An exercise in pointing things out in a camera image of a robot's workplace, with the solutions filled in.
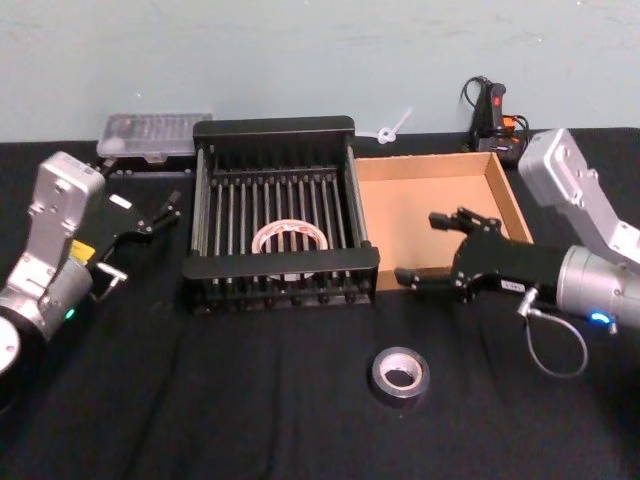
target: black table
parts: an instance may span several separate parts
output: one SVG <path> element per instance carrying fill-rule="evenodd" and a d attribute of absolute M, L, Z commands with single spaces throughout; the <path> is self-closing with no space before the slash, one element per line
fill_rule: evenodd
<path fill-rule="evenodd" d="M 618 215 L 640 225 L 640 130 L 577 130 Z M 358 143 L 359 156 L 455 151 L 462 137 L 401 135 Z M 0 145 L 0 273 L 24 246 L 36 165 L 95 143 Z M 537 243 L 577 241 L 508 173 Z M 113 178 L 109 192 L 153 211 L 193 178 Z M 416 218 L 417 222 L 427 221 Z M 178 296 L 189 225 L 127 248 L 124 287 L 83 304 L 56 336 L 27 400 L 1 419 L 0 478 L 638 478 L 640 337 L 579 321 L 591 360 L 579 379 L 547 377 L 526 350 L 518 300 L 425 304 L 406 293 L 375 307 L 190 317 Z M 579 362 L 564 331 L 536 323 L 546 362 Z M 428 401 L 384 407 L 366 374 L 377 352 L 428 361 Z"/>

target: plastic storage case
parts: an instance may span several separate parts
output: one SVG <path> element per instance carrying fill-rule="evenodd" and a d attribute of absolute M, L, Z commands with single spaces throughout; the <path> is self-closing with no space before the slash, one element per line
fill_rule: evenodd
<path fill-rule="evenodd" d="M 367 240 L 354 131 L 349 117 L 195 125 L 193 230 L 182 270 L 192 311 L 373 300 L 380 256 Z M 314 223 L 329 249 L 287 232 L 268 242 L 271 253 L 252 254 L 255 233 L 279 218 Z"/>
<path fill-rule="evenodd" d="M 106 159 L 142 158 L 148 168 L 165 166 L 169 157 L 193 157 L 193 126 L 211 120 L 208 113 L 110 115 L 98 142 L 98 155 Z"/>

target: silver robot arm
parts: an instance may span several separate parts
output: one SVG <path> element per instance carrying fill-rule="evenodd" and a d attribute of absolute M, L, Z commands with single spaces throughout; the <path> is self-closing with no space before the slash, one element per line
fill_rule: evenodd
<path fill-rule="evenodd" d="M 102 175 L 63 152 L 40 165 L 27 247 L 0 291 L 0 408 L 91 289 L 90 273 L 69 253 L 84 218 L 102 201 L 104 184 Z"/>
<path fill-rule="evenodd" d="M 566 129 L 534 136 L 518 165 L 540 206 L 565 215 L 584 247 L 567 252 L 558 277 L 560 311 L 640 329 L 640 230 L 620 221 Z"/>

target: cardboard tray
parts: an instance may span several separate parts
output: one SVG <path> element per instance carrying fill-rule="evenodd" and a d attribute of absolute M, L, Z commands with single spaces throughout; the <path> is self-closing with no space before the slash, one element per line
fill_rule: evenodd
<path fill-rule="evenodd" d="M 369 240 L 380 250 L 378 291 L 402 288 L 396 267 L 449 271 L 465 235 L 432 230 L 431 212 L 449 215 L 466 207 L 501 219 L 508 238 L 532 242 L 493 153 L 360 158 L 356 169 Z"/>

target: dish rack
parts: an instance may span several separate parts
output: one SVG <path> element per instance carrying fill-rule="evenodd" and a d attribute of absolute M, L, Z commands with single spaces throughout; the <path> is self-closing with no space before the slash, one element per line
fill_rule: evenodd
<path fill-rule="evenodd" d="M 367 240 L 349 117 L 202 121 L 184 295 L 194 313 L 369 303 L 380 256 Z M 295 232 L 252 253 L 265 225 L 298 219 L 328 248 Z"/>

